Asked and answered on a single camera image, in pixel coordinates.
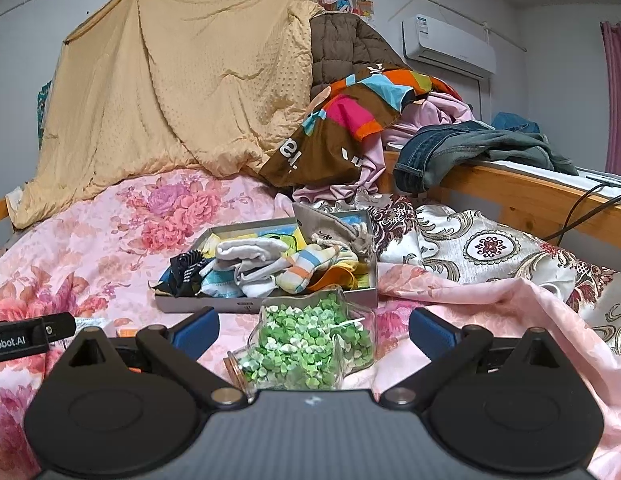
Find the grey drawstring pouch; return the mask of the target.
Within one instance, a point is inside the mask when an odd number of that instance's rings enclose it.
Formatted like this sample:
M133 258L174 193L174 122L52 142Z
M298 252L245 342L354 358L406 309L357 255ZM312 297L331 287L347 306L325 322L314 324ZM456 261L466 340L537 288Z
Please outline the grey drawstring pouch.
M373 237L366 221L347 223L333 214L303 204L294 204L293 211L307 244L338 246L363 260L373 256Z

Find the black white patterned sock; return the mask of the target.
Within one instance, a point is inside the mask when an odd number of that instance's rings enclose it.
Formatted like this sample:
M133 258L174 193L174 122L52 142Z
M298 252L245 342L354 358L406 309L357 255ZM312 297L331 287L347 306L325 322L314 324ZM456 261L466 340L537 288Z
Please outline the black white patterned sock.
M157 294L175 298L196 297L204 278L213 270L215 258L206 258L193 249L169 260L169 267L150 288Z

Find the orange white packet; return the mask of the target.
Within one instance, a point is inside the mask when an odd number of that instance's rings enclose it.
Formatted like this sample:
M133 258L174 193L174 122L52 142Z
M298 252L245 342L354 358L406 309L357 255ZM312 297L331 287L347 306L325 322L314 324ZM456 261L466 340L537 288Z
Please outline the orange white packet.
M139 330L138 326L128 324L128 318L108 320L107 318L74 318L76 335L86 328L100 328L108 337L132 337Z

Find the cartoon printed shallow box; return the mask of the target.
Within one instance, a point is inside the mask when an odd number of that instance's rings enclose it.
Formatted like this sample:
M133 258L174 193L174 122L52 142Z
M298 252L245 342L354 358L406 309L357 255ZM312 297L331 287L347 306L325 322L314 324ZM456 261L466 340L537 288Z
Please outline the cartoon printed shallow box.
M192 313L213 307L255 313L265 299L304 298L335 287L355 304L376 307L377 259L369 214L293 209L291 218L205 230L149 284L160 310Z

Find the satin patterned bedcover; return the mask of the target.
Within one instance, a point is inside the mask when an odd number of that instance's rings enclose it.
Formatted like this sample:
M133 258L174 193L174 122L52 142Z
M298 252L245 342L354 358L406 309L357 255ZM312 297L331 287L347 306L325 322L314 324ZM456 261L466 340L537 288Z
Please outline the satin patterned bedcover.
M475 209L418 205L399 195L320 200L326 211L365 210L380 263L419 266L459 284L525 278L560 297L621 356L621 272L486 218Z

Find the white grey cloth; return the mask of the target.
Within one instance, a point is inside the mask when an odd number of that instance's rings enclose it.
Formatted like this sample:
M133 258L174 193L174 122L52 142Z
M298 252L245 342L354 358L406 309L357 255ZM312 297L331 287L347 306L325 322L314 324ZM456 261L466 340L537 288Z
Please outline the white grey cloth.
M275 237L222 240L215 248L213 270L198 295L265 298L277 289L276 276L291 266L291 254L290 246Z

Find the striped pastel sock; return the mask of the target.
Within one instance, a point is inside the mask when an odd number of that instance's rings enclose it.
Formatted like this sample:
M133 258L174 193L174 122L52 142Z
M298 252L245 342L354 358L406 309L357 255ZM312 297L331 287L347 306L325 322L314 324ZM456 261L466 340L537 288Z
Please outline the striped pastel sock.
M307 245L290 258L291 266L276 278L277 286L289 295L318 292L331 286L357 287L358 257L338 246Z

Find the blue denim jeans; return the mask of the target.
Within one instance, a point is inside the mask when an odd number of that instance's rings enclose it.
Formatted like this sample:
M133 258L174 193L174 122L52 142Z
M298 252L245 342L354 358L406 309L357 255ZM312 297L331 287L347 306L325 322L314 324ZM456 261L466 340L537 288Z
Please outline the blue denim jeans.
M486 133L493 128L470 120L459 124L426 126L411 138L399 151L393 169L395 187L405 193L420 194L438 185L445 174L454 167L453 162L436 162L442 155L444 143L456 136Z

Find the grey green jacket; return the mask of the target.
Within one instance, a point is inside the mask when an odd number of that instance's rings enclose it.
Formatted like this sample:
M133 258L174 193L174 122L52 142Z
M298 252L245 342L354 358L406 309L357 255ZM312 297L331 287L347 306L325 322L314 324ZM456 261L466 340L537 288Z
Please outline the grey green jacket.
M557 153L539 133L495 130L456 136L444 143L436 162L453 162L454 167L466 162L516 162L550 171L577 176L573 162Z

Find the colourful brown patterned cloth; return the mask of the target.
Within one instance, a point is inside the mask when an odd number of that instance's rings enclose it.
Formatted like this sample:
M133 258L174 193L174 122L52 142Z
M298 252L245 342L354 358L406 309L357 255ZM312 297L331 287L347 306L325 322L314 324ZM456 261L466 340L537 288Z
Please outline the colourful brown patterned cloth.
M327 98L260 170L275 188L352 183L361 174L364 142L396 124L406 106L433 92L460 98L437 77L381 63L335 81L327 90Z

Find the yellow hanging quilt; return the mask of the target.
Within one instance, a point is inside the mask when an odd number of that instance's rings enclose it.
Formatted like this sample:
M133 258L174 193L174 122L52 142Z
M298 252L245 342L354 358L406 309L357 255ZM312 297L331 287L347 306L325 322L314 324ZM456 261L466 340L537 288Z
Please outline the yellow hanging quilt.
M25 229L125 179L262 168L309 102L317 0L111 0L64 40Z

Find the white air conditioner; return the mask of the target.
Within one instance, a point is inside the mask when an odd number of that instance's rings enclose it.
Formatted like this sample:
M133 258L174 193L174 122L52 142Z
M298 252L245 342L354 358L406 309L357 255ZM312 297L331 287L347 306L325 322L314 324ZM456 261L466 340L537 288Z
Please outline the white air conditioner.
M496 54L490 44L436 18L417 14L404 20L402 35L407 60L478 80L497 72Z

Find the brown quilted jacket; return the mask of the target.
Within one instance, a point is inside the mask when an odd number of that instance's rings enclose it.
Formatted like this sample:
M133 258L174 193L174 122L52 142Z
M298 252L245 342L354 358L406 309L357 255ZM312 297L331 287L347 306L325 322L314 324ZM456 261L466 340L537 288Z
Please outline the brown quilted jacket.
M356 14L318 14L310 20L310 30L313 57L311 99L332 82L373 64L408 67L379 32Z

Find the pink curtain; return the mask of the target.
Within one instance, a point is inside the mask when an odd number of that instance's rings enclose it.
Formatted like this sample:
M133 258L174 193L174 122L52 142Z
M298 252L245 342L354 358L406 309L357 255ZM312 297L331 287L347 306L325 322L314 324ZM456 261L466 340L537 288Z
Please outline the pink curtain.
M609 138L606 172L621 176L621 22L600 24L608 72Z

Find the wooden bed frame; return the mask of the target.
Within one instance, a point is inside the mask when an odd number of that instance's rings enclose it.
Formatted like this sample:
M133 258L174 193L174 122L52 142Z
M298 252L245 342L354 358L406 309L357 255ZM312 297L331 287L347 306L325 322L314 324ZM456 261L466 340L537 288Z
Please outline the wooden bed frame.
M579 231L621 249L621 195L608 198L568 184L565 174L539 177L533 168L464 164L454 167L428 196L447 203L452 192L501 207L499 221L547 242L559 240L560 228ZM240 217L243 205L266 205L274 216L289 214L294 201L247 171L226 179L200 167L166 166L154 174L135 174L111 185L53 185L30 182L17 205L0 200L0 221L15 221L17 231L89 207L89 217L105 216L114 233L127 236L136 252L175 252L207 226Z

